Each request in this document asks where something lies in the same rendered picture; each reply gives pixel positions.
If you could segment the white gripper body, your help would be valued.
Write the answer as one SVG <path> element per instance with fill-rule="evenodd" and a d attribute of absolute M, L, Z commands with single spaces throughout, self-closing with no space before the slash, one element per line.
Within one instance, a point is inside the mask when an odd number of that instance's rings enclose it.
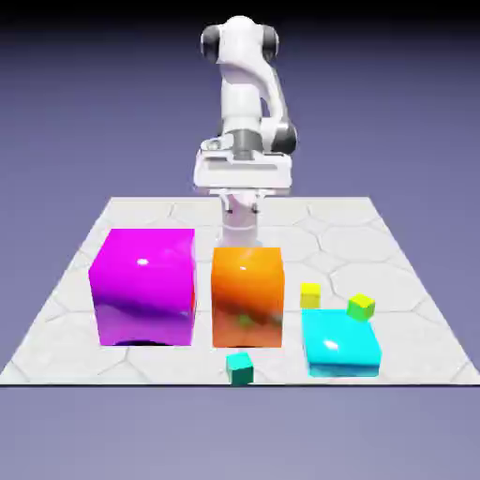
<path fill-rule="evenodd" d="M 288 191 L 292 184 L 292 158 L 253 152 L 252 160 L 236 160 L 231 151 L 199 151 L 193 183 L 199 190 Z"/>

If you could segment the small yellow cube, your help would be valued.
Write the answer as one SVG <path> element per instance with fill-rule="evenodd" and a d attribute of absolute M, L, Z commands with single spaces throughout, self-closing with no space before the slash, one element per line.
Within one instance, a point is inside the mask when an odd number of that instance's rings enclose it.
<path fill-rule="evenodd" d="M 318 309 L 321 307 L 321 285 L 314 282 L 302 282 L 300 287 L 300 308 Z"/>

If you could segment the small lime green cube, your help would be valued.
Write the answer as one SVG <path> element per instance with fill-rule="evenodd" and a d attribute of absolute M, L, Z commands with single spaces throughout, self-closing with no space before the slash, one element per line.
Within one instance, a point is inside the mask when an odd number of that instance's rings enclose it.
<path fill-rule="evenodd" d="M 362 294 L 357 293 L 349 299 L 347 306 L 347 314 L 360 322 L 367 322 L 375 312 L 375 300 Z"/>

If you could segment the small teal cube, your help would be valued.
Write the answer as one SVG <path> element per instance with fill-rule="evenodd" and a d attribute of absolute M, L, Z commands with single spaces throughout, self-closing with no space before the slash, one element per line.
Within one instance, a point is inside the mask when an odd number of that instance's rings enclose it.
<path fill-rule="evenodd" d="M 247 385 L 254 381 L 254 366 L 247 352 L 229 354 L 226 369 L 231 385 Z"/>

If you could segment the large orange box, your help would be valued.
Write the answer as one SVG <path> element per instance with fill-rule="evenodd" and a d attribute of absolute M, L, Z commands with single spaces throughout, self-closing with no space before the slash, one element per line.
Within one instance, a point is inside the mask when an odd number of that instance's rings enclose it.
<path fill-rule="evenodd" d="M 217 247 L 211 270 L 213 346 L 281 347 L 284 290 L 278 247 Z"/>

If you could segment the large magenta box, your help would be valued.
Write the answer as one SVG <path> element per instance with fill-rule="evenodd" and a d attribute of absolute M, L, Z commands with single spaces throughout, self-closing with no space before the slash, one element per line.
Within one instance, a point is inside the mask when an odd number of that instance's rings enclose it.
<path fill-rule="evenodd" d="M 101 345 L 191 344 L 197 290 L 193 229 L 112 229 L 88 277 Z"/>

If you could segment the large cyan box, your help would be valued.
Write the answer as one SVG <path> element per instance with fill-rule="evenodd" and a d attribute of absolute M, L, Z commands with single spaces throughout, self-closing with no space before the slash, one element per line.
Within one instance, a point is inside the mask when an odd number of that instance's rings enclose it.
<path fill-rule="evenodd" d="M 341 309 L 303 309 L 303 347 L 313 378 L 376 377 L 382 349 L 369 322 Z"/>

